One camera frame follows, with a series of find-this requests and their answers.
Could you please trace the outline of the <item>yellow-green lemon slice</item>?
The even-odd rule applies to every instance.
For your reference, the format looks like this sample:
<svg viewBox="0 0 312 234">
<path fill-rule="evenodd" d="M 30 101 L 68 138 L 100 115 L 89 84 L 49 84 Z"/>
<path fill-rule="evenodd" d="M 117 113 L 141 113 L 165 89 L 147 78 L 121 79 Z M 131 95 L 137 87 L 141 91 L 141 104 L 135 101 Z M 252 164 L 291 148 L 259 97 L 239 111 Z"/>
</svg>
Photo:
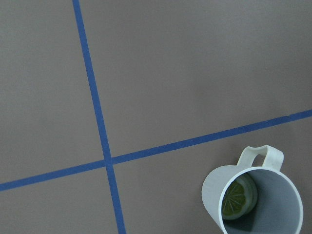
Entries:
<svg viewBox="0 0 312 234">
<path fill-rule="evenodd" d="M 227 188 L 222 199 L 221 213 L 224 220 L 235 220 L 247 215 L 256 206 L 257 187 L 247 174 L 237 177 Z"/>
</svg>

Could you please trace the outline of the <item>white plastic mug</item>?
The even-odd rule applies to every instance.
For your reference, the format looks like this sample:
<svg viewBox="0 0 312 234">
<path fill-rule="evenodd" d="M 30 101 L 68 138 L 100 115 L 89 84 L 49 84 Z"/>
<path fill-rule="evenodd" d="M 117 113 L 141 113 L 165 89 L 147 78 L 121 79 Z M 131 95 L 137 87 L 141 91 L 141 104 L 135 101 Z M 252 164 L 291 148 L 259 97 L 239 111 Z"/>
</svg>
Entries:
<svg viewBox="0 0 312 234">
<path fill-rule="evenodd" d="M 236 165 L 221 166 L 205 178 L 201 196 L 205 209 L 224 234 L 298 234 L 303 205 L 291 180 L 281 173 L 284 155 L 269 145 L 246 147 Z M 227 188 L 248 174 L 257 188 L 257 202 L 250 213 L 233 221 L 222 218 Z"/>
</svg>

